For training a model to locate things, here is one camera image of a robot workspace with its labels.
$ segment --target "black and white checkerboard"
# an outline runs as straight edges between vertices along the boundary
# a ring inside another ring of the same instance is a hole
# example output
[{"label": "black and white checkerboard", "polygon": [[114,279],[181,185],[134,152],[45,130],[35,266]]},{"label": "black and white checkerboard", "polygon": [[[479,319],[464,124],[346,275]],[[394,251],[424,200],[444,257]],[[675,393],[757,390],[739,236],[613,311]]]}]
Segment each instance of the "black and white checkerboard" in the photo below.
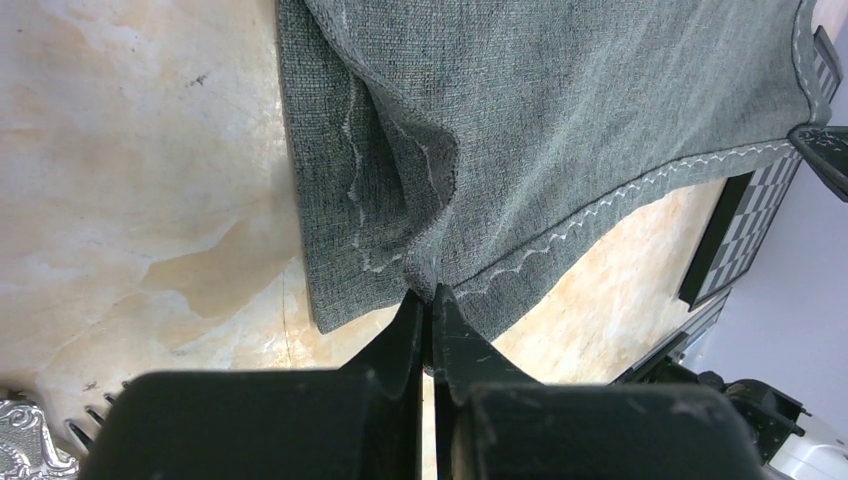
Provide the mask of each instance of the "black and white checkerboard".
[{"label": "black and white checkerboard", "polygon": [[[814,61],[822,92],[831,100],[842,69],[821,27]],[[681,300],[695,308],[748,271],[800,164],[801,155],[793,151],[768,167],[727,180],[680,287]]]}]

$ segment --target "gray fabric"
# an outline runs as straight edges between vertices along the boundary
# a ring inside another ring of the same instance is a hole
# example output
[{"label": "gray fabric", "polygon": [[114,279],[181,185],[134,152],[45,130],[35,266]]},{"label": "gray fabric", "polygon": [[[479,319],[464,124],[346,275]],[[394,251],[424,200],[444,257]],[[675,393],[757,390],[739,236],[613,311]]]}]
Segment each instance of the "gray fabric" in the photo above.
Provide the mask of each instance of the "gray fabric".
[{"label": "gray fabric", "polygon": [[280,0],[319,329],[443,282],[494,338],[634,209],[782,157],[830,114],[813,4]]}]

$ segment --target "marble table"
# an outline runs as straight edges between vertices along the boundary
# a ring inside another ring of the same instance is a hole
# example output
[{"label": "marble table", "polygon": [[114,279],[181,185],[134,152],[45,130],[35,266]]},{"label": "marble table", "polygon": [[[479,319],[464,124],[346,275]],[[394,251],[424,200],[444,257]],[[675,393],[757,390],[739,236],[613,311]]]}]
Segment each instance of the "marble table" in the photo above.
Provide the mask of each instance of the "marble table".
[{"label": "marble table", "polygon": [[[57,433],[146,371],[332,367],[387,324],[311,322],[273,0],[0,3],[0,385]],[[687,319],[721,187],[627,217],[495,346],[545,382],[616,376]]]}]

